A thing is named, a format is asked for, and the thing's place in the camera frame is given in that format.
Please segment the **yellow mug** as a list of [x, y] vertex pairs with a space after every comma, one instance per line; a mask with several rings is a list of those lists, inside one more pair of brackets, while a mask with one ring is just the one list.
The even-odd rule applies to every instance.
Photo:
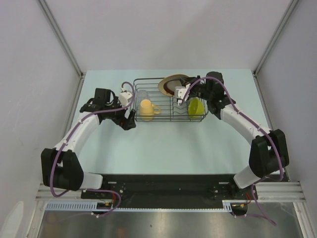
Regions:
[[149, 99], [144, 99], [140, 102], [140, 116], [142, 120], [151, 121], [155, 115], [160, 113], [160, 107], [154, 105]]

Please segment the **red rimmed beige plate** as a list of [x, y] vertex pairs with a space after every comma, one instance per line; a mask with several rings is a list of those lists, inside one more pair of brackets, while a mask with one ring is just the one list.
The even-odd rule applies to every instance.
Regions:
[[168, 79], [163, 84], [163, 90], [167, 96], [172, 97], [175, 92], [176, 87], [182, 86], [182, 80], [181, 79]]

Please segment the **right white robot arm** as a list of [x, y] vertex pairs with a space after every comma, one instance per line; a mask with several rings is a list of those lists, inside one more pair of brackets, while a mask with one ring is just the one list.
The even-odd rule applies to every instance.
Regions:
[[284, 168], [289, 165], [284, 132], [261, 126], [247, 116], [231, 98], [220, 72], [212, 71], [205, 77], [181, 77], [180, 83], [174, 92], [179, 105], [194, 97], [204, 100], [211, 114], [232, 126], [251, 146], [248, 165], [233, 177], [234, 183], [228, 187], [232, 198], [240, 199], [246, 194], [246, 187], [274, 172], [279, 172], [279, 179], [283, 179]]

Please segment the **black wire dish rack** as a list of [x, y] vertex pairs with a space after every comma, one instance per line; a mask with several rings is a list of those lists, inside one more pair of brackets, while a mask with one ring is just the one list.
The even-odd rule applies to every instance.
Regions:
[[[148, 91], [149, 100], [156, 106], [160, 107], [161, 113], [155, 115], [151, 121], [159, 122], [181, 122], [181, 121], [202, 121], [208, 114], [206, 102], [201, 100], [205, 107], [205, 114], [202, 120], [190, 120], [188, 117], [189, 101], [179, 106], [173, 97], [162, 94], [158, 89], [159, 82], [163, 80], [162, 77], [158, 78], [137, 78], [133, 81], [135, 92], [144, 89]], [[140, 102], [135, 99], [133, 109], [136, 111], [135, 121], [143, 121], [140, 116]]]

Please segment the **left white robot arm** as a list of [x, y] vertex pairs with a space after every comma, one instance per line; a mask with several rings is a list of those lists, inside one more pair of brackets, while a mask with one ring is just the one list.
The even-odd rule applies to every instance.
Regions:
[[76, 124], [64, 138], [54, 148], [42, 151], [43, 184], [51, 189], [54, 197], [58, 197], [56, 188], [64, 192], [92, 189], [98, 198], [109, 194], [109, 185], [103, 182], [103, 176], [83, 171], [78, 156], [92, 132], [104, 120], [113, 121], [123, 130], [136, 127], [136, 111], [131, 109], [129, 115], [125, 115], [134, 99], [135, 90], [122, 87], [117, 96], [110, 89], [96, 88], [94, 97], [81, 107]]

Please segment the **bird pattern plate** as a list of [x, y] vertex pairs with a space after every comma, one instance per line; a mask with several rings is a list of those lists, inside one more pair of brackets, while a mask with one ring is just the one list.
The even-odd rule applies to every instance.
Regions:
[[181, 79], [182, 77], [188, 77], [188, 76], [185, 75], [185, 74], [175, 74], [175, 75], [171, 75], [171, 76], [168, 76], [168, 77], [164, 78], [164, 79], [161, 80], [161, 81], [159, 82], [159, 84], [158, 84], [158, 89], [159, 89], [159, 91], [160, 91], [162, 94], [166, 95], [165, 92], [164, 92], [164, 90], [163, 90], [163, 84], [164, 84], [168, 79]]

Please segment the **yellow-green bowl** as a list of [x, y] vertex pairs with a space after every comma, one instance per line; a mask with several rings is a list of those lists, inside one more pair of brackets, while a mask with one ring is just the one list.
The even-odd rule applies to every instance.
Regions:
[[202, 120], [205, 114], [203, 102], [198, 98], [192, 98], [188, 105], [188, 117], [190, 120]]

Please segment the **clear plastic cup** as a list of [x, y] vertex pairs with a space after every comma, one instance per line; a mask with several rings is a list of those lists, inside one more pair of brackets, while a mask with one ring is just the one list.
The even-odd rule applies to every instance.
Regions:
[[143, 100], [148, 100], [149, 99], [148, 91], [146, 91], [144, 89], [138, 90], [137, 94], [136, 94], [136, 98], [137, 98], [138, 103], [143, 101]]

